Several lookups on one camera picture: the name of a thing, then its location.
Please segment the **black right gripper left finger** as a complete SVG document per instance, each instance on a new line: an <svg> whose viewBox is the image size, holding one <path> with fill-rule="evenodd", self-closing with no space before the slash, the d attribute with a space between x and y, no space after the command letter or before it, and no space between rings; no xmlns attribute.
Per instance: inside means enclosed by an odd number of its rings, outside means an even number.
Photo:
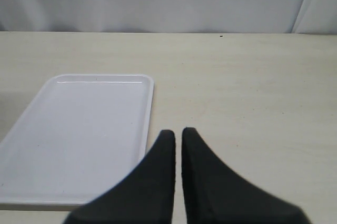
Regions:
<svg viewBox="0 0 337 224"><path fill-rule="evenodd" d="M115 187L71 211L65 223L171 223L175 135L162 130L143 160Z"/></svg>

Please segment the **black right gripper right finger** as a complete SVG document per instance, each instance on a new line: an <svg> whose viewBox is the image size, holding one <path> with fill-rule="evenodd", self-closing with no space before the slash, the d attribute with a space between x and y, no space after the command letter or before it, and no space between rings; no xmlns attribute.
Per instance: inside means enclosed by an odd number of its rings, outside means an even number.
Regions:
<svg viewBox="0 0 337 224"><path fill-rule="evenodd" d="M300 207L233 171L195 128L183 130L181 156L187 223L310 223Z"/></svg>

